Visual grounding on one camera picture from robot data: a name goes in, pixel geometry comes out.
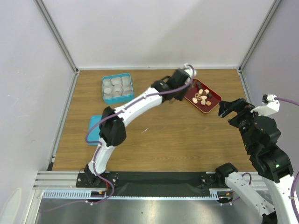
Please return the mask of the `beige oval chocolate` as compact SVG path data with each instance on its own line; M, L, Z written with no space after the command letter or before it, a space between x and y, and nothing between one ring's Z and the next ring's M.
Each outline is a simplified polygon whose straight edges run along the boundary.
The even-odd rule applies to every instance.
M195 103L195 104L198 103L198 100L197 100L196 98L193 98L192 101L193 101L193 103Z

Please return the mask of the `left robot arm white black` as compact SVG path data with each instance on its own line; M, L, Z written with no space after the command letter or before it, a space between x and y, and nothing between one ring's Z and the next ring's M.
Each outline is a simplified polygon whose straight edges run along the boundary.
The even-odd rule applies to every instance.
M93 187L102 184L106 166L114 149L127 137L126 127L149 109L172 99L182 100L197 72L190 64L177 69L172 76L155 81L144 93L115 109L106 107L101 120L94 125L100 129L96 151L85 166L86 181Z

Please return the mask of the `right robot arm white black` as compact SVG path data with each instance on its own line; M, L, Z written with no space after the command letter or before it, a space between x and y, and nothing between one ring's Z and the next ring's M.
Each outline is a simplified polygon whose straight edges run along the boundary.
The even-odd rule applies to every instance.
M299 198L296 185L299 176L294 174L289 156L277 146L281 132L270 115L280 109L281 98L269 94L263 96L263 105L255 107L245 99L232 102L220 101L218 115L226 117L239 129L252 166L266 184L272 203L261 197L231 163L215 170L215 182L219 187L229 187L250 207L263 224L297 224L299 222Z

